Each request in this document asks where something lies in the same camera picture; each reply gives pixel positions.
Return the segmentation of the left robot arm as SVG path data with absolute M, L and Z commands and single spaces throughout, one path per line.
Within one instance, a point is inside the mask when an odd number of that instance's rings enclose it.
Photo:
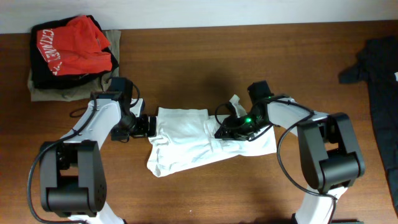
M 155 134 L 154 117 L 142 114 L 145 102 L 121 91 L 94 93 L 83 116 L 61 139 L 45 142 L 34 164 L 40 171 L 40 202 L 61 223 L 124 223 L 106 201 L 100 149 L 113 141 Z

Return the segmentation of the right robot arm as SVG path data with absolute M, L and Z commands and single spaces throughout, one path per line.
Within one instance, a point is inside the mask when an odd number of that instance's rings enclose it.
M 311 110 L 287 95 L 254 95 L 251 101 L 250 111 L 232 102 L 224 104 L 231 115 L 218 121 L 216 138 L 257 141 L 274 126 L 283 127 L 285 131 L 277 142 L 277 160 L 286 178 L 305 194 L 291 223 L 332 223 L 339 198 L 365 171 L 349 116 Z M 306 187 L 294 181 L 282 162 L 282 143 L 288 133 L 298 138 Z

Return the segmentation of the white t-shirt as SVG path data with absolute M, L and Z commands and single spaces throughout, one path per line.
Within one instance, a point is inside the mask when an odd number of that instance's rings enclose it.
M 207 109 L 160 107 L 156 118 L 156 135 L 149 138 L 152 150 L 147 161 L 147 168 L 156 177 L 235 156 L 263 156 L 277 150 L 272 128 L 252 142 L 215 138 L 220 125 Z

